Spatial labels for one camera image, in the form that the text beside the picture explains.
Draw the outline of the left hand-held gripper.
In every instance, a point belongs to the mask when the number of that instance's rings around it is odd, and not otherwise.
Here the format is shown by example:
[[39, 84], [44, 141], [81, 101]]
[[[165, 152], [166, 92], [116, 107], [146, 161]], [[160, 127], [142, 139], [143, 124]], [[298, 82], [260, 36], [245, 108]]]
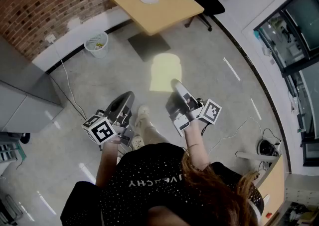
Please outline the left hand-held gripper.
[[131, 108], [135, 95], [128, 91], [113, 100], [105, 111], [98, 110], [82, 124], [83, 130], [89, 138], [101, 146], [118, 136], [120, 142], [126, 146], [131, 144], [134, 136], [130, 126]]

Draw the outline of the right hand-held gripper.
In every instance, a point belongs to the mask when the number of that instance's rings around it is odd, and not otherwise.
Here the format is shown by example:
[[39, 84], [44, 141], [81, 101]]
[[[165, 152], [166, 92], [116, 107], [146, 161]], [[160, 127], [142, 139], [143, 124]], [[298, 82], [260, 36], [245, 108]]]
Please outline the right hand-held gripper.
[[208, 125], [214, 125], [222, 107], [208, 99], [203, 103], [195, 99], [183, 84], [173, 79], [171, 81], [173, 93], [167, 100], [165, 108], [179, 135], [183, 137], [183, 131], [194, 120], [200, 120]]

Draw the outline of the pale sandwich slice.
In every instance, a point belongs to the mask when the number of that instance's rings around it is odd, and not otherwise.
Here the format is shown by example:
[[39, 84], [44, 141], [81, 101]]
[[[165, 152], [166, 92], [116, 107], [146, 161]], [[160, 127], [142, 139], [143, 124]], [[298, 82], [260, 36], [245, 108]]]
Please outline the pale sandwich slice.
[[172, 92], [171, 81], [182, 79], [180, 58], [172, 53], [160, 53], [151, 66], [150, 91]]

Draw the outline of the person's right forearm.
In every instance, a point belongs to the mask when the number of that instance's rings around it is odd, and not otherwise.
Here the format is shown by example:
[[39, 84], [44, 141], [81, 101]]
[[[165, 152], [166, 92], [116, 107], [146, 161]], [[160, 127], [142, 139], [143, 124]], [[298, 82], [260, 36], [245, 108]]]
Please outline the person's right forearm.
[[191, 164], [203, 171], [210, 164], [210, 160], [204, 146], [198, 120], [191, 121], [190, 125], [184, 130], [184, 136]]

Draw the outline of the person's left forearm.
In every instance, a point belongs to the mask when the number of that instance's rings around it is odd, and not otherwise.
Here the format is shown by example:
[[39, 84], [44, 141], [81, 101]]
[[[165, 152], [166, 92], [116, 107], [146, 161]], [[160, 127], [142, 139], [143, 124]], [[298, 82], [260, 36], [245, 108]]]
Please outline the person's left forearm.
[[119, 140], [103, 144], [95, 185], [104, 188], [116, 171]]

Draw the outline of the person's white shoe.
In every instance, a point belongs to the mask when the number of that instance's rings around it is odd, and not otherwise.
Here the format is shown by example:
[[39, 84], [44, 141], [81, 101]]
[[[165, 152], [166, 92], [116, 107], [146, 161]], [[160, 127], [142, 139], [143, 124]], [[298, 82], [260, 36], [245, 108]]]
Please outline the person's white shoe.
[[141, 123], [142, 120], [148, 119], [149, 113], [150, 113], [149, 107], [146, 105], [142, 105], [138, 108], [137, 117], [135, 120], [136, 129], [139, 128], [139, 124]]
[[144, 146], [144, 142], [141, 136], [136, 135], [131, 141], [131, 147], [133, 150], [138, 150]]

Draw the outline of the person's beige trouser leg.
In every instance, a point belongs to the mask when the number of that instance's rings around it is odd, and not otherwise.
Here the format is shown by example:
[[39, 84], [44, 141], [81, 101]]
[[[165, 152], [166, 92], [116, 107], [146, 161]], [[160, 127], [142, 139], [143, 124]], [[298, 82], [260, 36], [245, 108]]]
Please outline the person's beige trouser leg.
[[145, 145], [169, 143], [169, 141], [157, 131], [148, 117], [136, 121], [136, 132], [142, 138]]

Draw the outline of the white mesh wastebasket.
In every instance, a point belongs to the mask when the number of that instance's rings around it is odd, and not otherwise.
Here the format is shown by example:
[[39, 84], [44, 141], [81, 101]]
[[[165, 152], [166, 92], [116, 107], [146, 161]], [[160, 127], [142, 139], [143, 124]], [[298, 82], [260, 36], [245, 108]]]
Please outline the white mesh wastebasket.
[[107, 55], [108, 35], [105, 32], [99, 33], [84, 43], [84, 48], [95, 58], [101, 59]]

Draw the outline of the person's black speckled shirt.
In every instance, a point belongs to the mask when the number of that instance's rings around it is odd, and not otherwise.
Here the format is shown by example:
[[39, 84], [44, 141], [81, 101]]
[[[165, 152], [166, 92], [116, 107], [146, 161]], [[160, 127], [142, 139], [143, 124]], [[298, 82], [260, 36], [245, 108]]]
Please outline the person's black speckled shirt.
[[190, 226], [255, 226], [241, 176], [220, 162], [204, 171], [182, 167], [184, 150], [170, 143], [125, 154], [104, 187], [77, 182], [62, 226], [146, 226], [148, 211], [164, 206]]

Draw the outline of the light wooden table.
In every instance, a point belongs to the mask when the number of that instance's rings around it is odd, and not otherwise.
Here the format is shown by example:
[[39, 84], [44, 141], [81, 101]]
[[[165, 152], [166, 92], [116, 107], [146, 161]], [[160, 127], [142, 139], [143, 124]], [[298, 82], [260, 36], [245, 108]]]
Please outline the light wooden table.
[[204, 11], [195, 0], [159, 0], [154, 4], [143, 3], [141, 0], [112, 1], [147, 35], [154, 35]]

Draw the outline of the round black device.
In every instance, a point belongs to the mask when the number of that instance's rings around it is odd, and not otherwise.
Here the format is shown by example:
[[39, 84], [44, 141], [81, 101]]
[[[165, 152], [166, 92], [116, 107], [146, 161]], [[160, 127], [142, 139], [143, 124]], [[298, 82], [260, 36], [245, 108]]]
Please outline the round black device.
[[260, 140], [257, 146], [257, 154], [263, 156], [273, 156], [278, 157], [279, 152], [276, 149], [275, 145], [270, 143], [268, 140]]

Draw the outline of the grey cabinet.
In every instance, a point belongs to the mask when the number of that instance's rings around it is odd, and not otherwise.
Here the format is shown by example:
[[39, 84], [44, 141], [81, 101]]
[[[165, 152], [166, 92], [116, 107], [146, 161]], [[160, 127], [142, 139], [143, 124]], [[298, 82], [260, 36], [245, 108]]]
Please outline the grey cabinet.
[[40, 132], [62, 109], [48, 74], [0, 36], [0, 132]]

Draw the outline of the grey shelf cart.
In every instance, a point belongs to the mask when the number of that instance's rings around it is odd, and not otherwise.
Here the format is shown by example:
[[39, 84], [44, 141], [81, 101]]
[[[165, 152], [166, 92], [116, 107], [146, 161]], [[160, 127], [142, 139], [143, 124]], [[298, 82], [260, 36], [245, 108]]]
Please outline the grey shelf cart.
[[29, 141], [29, 133], [0, 132], [0, 176], [10, 163], [17, 160], [17, 154], [21, 156], [22, 162], [26, 159], [26, 154], [20, 144], [27, 144]]

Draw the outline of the wooden desk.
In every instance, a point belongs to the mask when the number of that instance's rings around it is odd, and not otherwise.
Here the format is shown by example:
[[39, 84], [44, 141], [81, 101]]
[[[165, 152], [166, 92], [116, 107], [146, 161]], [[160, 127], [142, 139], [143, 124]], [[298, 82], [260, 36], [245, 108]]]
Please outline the wooden desk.
[[269, 197], [267, 202], [264, 201], [265, 206], [260, 222], [260, 226], [265, 226], [284, 202], [285, 178], [282, 155], [277, 157], [277, 160], [271, 164], [256, 187], [263, 199]]

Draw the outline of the dark-framed glass window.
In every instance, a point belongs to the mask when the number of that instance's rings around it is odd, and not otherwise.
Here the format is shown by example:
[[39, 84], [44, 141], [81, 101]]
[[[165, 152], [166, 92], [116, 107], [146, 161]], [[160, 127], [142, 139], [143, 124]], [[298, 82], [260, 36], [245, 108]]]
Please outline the dark-framed glass window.
[[287, 0], [254, 31], [283, 77], [319, 62], [319, 0]]

